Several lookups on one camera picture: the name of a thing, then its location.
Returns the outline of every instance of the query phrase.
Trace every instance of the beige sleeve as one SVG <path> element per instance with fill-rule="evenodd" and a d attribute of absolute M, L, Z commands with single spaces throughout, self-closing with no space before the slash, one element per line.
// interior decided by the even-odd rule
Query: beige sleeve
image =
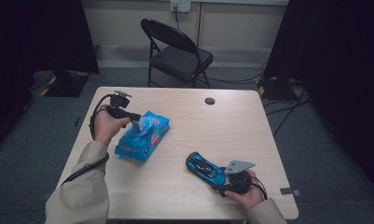
<path fill-rule="evenodd" d="M 73 172 L 98 161 L 106 153 L 106 145 L 95 141 L 88 143 Z M 104 171 L 105 164 L 56 189 L 46 204 L 46 223 L 105 223 L 109 199 Z"/>
<path fill-rule="evenodd" d="M 248 220 L 252 224 L 284 224 L 283 214 L 272 198 L 259 203 L 247 211 Z"/>

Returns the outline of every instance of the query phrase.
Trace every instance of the chair seat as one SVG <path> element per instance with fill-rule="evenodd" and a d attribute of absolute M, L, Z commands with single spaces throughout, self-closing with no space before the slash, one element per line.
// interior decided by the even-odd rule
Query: chair seat
<path fill-rule="evenodd" d="M 201 64 L 203 70 L 206 69 L 213 62 L 213 54 L 204 50 L 198 49 L 201 56 Z M 169 74 L 173 77 L 178 77 L 184 81 L 192 81 L 196 74 L 196 67 L 198 60 L 195 54 L 187 51 L 168 46 L 163 51 L 155 55 L 150 63 L 153 67 Z"/>

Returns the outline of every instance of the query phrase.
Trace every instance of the chair backrest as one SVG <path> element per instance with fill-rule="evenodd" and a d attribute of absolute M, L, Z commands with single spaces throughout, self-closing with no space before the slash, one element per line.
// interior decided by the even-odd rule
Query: chair backrest
<path fill-rule="evenodd" d="M 188 51 L 190 53 L 198 52 L 195 43 L 183 32 L 173 28 L 172 26 L 151 19 L 142 19 L 141 27 L 154 44 L 155 41 L 153 38 L 167 45 Z"/>

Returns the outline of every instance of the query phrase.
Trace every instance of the wooden table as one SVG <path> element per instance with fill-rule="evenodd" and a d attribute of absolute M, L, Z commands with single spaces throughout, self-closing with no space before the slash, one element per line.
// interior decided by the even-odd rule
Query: wooden table
<path fill-rule="evenodd" d="M 101 87 L 93 97 L 59 185 L 91 141 L 88 125 L 94 107 L 114 90 L 132 95 L 127 111 L 143 115 L 150 110 L 171 121 L 170 130 L 146 162 L 114 153 L 118 139 L 130 125 L 113 138 L 105 176 L 110 198 L 108 218 L 246 219 L 238 203 L 222 198 L 187 170 L 185 160 L 193 151 L 218 166 L 228 166 L 232 160 L 254 162 L 257 177 L 284 217 L 298 217 L 293 195 L 280 192 L 290 186 L 255 91 Z M 207 97 L 214 98 L 215 104 L 207 105 Z"/>

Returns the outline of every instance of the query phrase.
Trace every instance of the blue package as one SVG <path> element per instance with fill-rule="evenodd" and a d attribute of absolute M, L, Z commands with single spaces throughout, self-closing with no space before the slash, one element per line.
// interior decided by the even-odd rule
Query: blue package
<path fill-rule="evenodd" d="M 169 131 L 169 121 L 163 116 L 147 111 L 140 121 L 134 122 L 119 139 L 115 154 L 146 161 Z"/>

